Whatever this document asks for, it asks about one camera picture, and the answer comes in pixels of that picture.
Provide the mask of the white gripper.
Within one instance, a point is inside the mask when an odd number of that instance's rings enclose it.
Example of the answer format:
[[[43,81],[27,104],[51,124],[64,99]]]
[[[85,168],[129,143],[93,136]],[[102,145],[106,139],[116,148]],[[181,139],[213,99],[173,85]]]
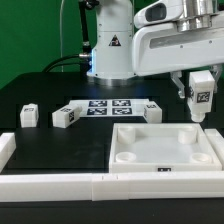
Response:
[[[212,74],[215,80],[215,83],[218,83],[218,80],[220,78],[224,78],[224,64],[215,64],[215,65],[204,66],[199,68],[186,69],[182,71],[175,71],[171,73],[171,79],[174,82],[174,84],[177,86],[178,95],[181,99],[185,98],[185,86],[181,82],[180,78],[184,74],[187,74],[190,72],[204,72],[204,71],[209,71]]]

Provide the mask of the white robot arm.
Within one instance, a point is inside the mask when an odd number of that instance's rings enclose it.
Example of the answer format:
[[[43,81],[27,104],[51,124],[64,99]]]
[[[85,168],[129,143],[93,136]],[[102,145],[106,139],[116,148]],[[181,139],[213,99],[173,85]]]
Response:
[[[94,9],[97,43],[85,38],[87,78],[124,85],[168,73],[185,96],[182,72],[208,66],[219,79],[224,65],[224,4],[217,0],[157,0],[133,11],[130,0],[79,0],[80,15]]]

